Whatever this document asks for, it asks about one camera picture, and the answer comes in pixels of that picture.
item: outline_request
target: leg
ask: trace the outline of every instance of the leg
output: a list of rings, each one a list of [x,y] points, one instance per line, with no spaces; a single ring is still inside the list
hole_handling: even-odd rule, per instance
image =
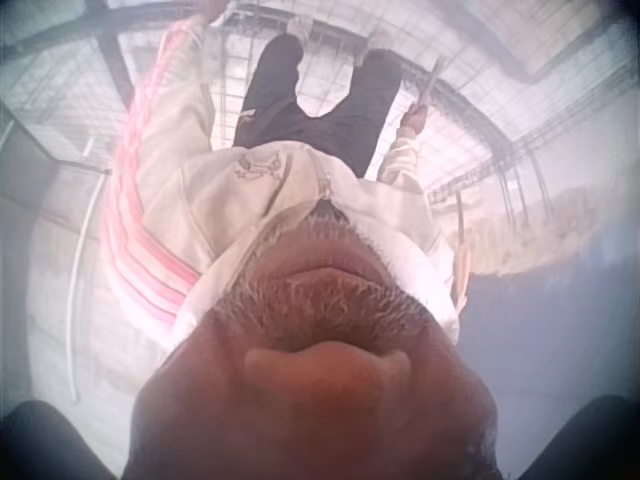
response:
[[[347,97],[319,119],[334,139],[328,149],[320,150],[340,158],[358,178],[364,177],[401,81],[402,69],[394,54],[370,50],[353,72]]]
[[[300,40],[285,33],[269,42],[258,62],[242,112],[264,109],[283,99],[295,99],[298,64],[302,61]]]
[[[283,108],[295,104],[298,65],[312,26],[311,18],[294,17],[287,33],[265,47],[242,105],[234,146],[252,148],[264,143],[261,137],[266,124]]]

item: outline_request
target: metal bar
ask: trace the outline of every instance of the metal bar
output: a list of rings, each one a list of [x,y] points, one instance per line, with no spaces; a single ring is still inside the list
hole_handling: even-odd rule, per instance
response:
[[[456,207],[458,209],[458,245],[462,245],[464,243],[464,208],[460,190],[456,192]]]
[[[515,226],[515,222],[513,221],[513,211],[511,206],[511,197],[509,195],[509,187],[507,186],[507,179],[505,178],[504,171],[501,168],[498,168],[498,182],[500,183],[500,190],[502,190],[502,202],[504,203],[504,210],[507,214],[507,222],[512,227]]]
[[[91,200],[87,207],[87,212],[82,222],[82,228],[80,229],[80,236],[78,237],[78,243],[76,244],[76,251],[73,256],[73,264],[71,267],[71,279],[69,280],[69,289],[67,291],[67,309],[65,315],[65,351],[67,358],[67,378],[69,381],[69,390],[71,392],[71,399],[74,402],[78,401],[78,389],[76,385],[75,369],[73,365],[73,312],[75,307],[76,298],[76,284],[78,282],[78,273],[80,271],[80,261],[82,260],[82,253],[84,252],[84,244],[89,231],[89,224],[93,217],[100,192],[104,186],[106,175],[101,175],[98,179]]]
[[[85,0],[85,4],[89,15],[100,16],[110,10],[106,0]],[[124,55],[122,55],[120,42],[118,42],[118,35],[105,31],[96,35],[96,40],[104,62],[107,64],[113,85],[124,107],[128,109],[133,98],[134,88],[127,63],[124,60]]]
[[[55,158],[2,101],[0,101],[0,110],[10,117],[11,121],[14,122],[14,127],[18,128],[29,139],[29,141],[33,142],[38,151],[42,153],[42,155],[51,163],[54,163],[60,167],[74,168],[76,170],[84,170],[85,172],[99,173],[103,175],[111,175],[112,171],[109,167],[100,167],[97,165],[91,165],[89,163],[73,162],[70,160],[59,160]]]
[[[606,12],[597,25],[581,33],[538,71],[530,73],[527,66],[514,55],[491,27],[469,10],[466,2],[460,0],[431,0],[428,2],[428,7],[432,6],[440,10],[444,15],[445,23],[454,30],[466,35],[470,43],[482,48],[489,57],[493,58],[501,66],[507,75],[529,85],[534,85],[543,80],[585,45],[605,33],[621,17],[620,12],[616,11],[617,9],[608,9],[609,11]]]
[[[0,63],[105,32],[117,35],[134,27],[138,30],[153,28],[153,23],[180,20],[194,14],[195,11],[194,6],[188,3],[154,2],[107,10],[100,14],[87,13],[13,45],[0,48]]]
[[[527,201],[524,198],[524,189],[522,188],[522,181],[520,180],[520,172],[518,171],[518,166],[514,165],[513,174],[516,177],[516,182],[518,184],[518,193],[520,194],[520,203],[522,204],[522,215],[524,217],[524,225],[525,227],[529,226],[529,211],[527,209]]]
[[[547,182],[544,179],[542,169],[540,168],[540,164],[538,163],[538,158],[536,157],[536,154],[533,150],[529,150],[529,158],[531,159],[533,171],[536,174],[536,179],[538,180],[538,185],[540,186],[542,204],[544,205],[544,213],[546,215],[546,218],[549,219],[553,215],[553,204],[551,203],[551,197],[549,196],[549,191],[547,190]]]
[[[15,124],[15,120],[9,120],[7,127],[4,129],[4,132],[2,132],[2,136],[0,137],[0,152],[2,152],[2,148],[4,147],[7,138],[9,138],[9,135],[11,134],[11,131],[13,130]]]
[[[102,53],[104,62],[107,64],[111,80],[113,80],[113,85],[120,96],[120,100],[122,100],[122,104],[128,110],[133,99],[134,87],[118,37],[111,33],[103,33],[98,35],[96,39],[100,53]]]

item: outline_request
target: man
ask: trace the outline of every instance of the man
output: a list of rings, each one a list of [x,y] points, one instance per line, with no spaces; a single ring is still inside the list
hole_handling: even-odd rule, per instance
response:
[[[291,20],[234,147],[212,152],[211,19],[165,37],[108,198],[114,291],[179,344],[137,399],[124,478],[498,478],[495,405],[453,348],[453,253],[416,178],[426,108],[362,180],[401,82],[384,35],[309,118],[295,85],[312,21]]]

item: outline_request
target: lips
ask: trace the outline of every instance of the lips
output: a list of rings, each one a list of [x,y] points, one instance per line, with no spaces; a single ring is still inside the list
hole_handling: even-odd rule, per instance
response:
[[[295,229],[285,233],[261,255],[250,278],[284,279],[333,270],[381,286],[392,283],[382,261],[355,233],[349,231],[338,239],[308,233]]]

